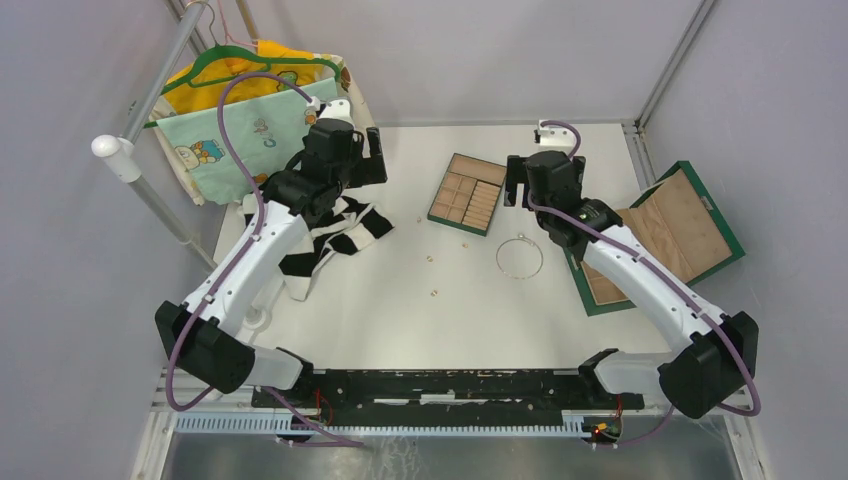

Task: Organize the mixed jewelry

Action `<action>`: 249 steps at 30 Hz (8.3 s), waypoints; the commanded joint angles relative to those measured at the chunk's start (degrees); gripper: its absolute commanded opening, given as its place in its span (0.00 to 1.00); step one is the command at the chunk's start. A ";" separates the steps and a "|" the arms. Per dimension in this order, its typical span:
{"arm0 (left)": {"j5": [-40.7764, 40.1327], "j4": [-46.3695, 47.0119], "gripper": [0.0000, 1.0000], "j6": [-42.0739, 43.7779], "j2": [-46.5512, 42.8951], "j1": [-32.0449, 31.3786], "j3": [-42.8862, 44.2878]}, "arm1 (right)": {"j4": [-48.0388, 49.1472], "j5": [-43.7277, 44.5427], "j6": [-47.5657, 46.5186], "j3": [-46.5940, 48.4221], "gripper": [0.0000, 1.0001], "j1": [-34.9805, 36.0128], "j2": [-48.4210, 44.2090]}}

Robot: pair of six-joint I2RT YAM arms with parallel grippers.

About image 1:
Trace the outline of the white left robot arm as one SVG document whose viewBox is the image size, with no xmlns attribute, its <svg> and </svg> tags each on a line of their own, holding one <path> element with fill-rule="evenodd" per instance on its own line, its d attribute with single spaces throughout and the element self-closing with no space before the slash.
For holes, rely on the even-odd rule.
<svg viewBox="0 0 848 480">
<path fill-rule="evenodd" d="M 280 263 L 332 212 L 348 188 L 387 181 L 380 131 L 358 132 L 342 119 L 316 121 L 304 147 L 259 187 L 257 211 L 223 262 L 182 303 L 165 301 L 155 313 L 169 364 L 208 387 L 231 393 L 244 385 L 276 388 L 290 407 L 306 405 L 314 381 L 306 361 L 284 349 L 238 339 L 260 292 Z"/>
</svg>

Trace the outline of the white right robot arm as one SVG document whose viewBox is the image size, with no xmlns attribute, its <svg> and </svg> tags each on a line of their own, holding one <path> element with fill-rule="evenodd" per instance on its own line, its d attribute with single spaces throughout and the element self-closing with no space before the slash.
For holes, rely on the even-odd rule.
<svg viewBox="0 0 848 480">
<path fill-rule="evenodd" d="M 698 419 L 715 408 L 762 410 L 754 383 L 759 327 L 726 314 L 663 266 L 606 203 L 582 194 L 585 160 L 546 150 L 507 158 L 504 204 L 531 210 L 550 240 L 610 280 L 653 323 L 668 351 L 599 353 L 585 362 L 580 400 L 602 408 L 617 394 L 661 395 Z"/>
</svg>

